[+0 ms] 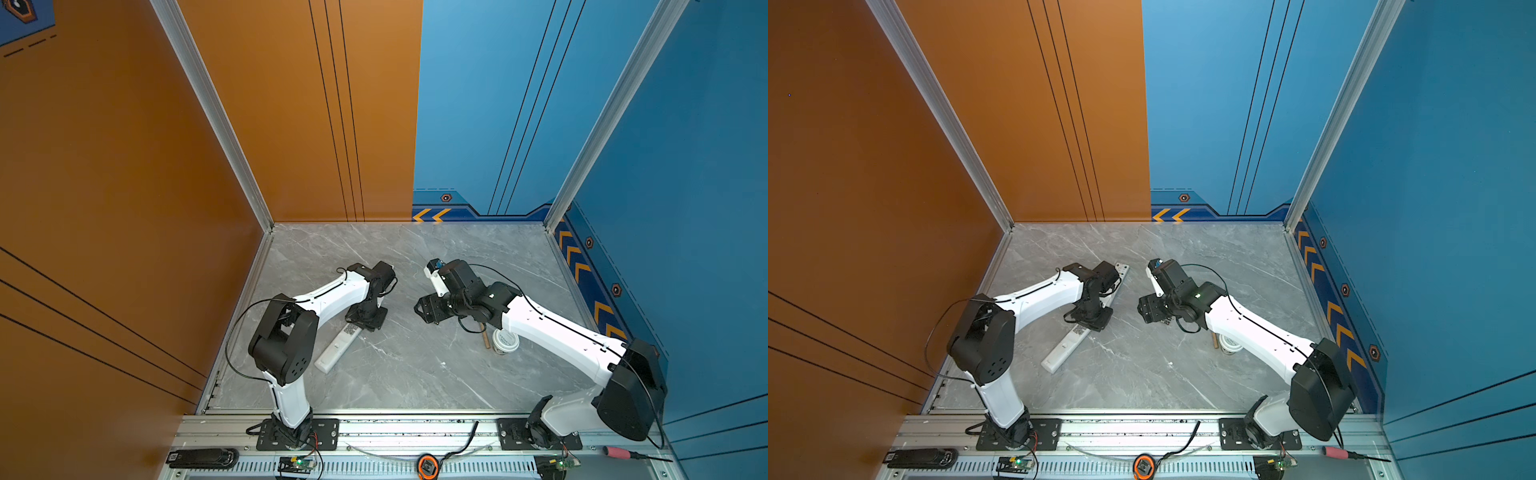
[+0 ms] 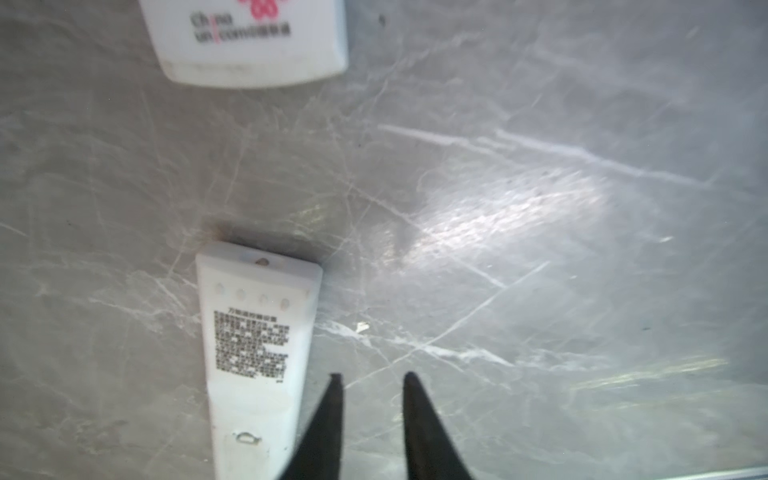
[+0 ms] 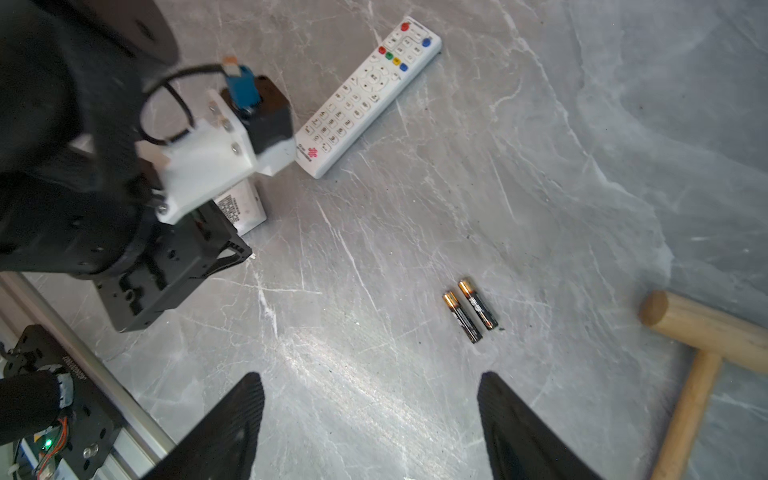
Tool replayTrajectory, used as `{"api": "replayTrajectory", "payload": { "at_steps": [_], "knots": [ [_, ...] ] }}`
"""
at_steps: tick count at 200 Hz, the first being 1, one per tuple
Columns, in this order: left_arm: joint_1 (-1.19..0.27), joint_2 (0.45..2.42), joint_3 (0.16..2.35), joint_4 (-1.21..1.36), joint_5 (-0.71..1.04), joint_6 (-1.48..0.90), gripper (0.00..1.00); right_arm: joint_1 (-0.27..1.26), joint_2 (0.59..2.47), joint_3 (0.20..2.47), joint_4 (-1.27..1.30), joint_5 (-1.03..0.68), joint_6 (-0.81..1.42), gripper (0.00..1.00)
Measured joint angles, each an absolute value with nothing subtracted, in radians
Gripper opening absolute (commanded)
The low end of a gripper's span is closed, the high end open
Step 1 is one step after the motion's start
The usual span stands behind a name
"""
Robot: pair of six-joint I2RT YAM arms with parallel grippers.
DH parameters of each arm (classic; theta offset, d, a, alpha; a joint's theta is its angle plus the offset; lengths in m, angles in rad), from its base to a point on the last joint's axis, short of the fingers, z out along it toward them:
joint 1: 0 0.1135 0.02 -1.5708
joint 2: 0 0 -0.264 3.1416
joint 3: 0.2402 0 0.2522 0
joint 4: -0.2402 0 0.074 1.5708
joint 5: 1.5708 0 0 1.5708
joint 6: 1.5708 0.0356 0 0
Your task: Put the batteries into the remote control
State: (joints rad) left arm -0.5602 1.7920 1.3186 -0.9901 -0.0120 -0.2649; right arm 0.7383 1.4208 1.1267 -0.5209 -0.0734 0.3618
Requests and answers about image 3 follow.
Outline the white remote control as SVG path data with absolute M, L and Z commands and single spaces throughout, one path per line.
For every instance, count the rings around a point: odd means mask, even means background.
M 442 46 L 437 33 L 404 18 L 295 135 L 296 163 L 322 178 Z

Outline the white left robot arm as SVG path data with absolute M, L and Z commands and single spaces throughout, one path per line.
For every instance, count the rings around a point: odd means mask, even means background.
M 92 282 L 120 332 L 251 253 L 213 202 L 158 219 L 135 144 L 143 81 L 177 58 L 152 1 L 1 5 L 1 268 Z

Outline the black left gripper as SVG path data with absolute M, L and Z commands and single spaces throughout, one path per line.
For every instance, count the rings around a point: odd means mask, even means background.
M 244 263 L 252 249 L 209 201 L 177 224 L 153 227 L 144 251 L 121 272 L 93 279 L 113 328 L 148 328 L 177 308 L 208 277 Z

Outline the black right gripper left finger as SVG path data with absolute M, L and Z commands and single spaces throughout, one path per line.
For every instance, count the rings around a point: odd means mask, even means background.
M 248 479 L 255 460 L 265 393 L 246 374 L 146 479 Z

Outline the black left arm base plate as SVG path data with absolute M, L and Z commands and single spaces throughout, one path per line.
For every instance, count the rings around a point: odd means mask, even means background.
M 1 443 L 26 443 L 33 463 L 92 478 L 125 425 L 122 414 L 40 325 L 1 355 Z

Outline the AAA battery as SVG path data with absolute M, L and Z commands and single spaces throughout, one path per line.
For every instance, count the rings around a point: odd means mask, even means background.
M 498 327 L 497 320 L 471 281 L 467 278 L 462 279 L 458 282 L 458 287 L 465 296 L 466 300 L 472 306 L 484 327 L 488 331 L 496 329 Z
M 473 344 L 479 342 L 482 339 L 482 335 L 474 323 L 467 316 L 455 294 L 451 291 L 447 291 L 443 294 L 443 300 L 454 318 L 461 326 L 464 333 L 467 335 L 470 342 Z

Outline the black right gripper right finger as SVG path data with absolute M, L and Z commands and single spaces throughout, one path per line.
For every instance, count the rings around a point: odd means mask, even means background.
M 494 372 L 477 393 L 495 479 L 597 479 L 595 473 Z

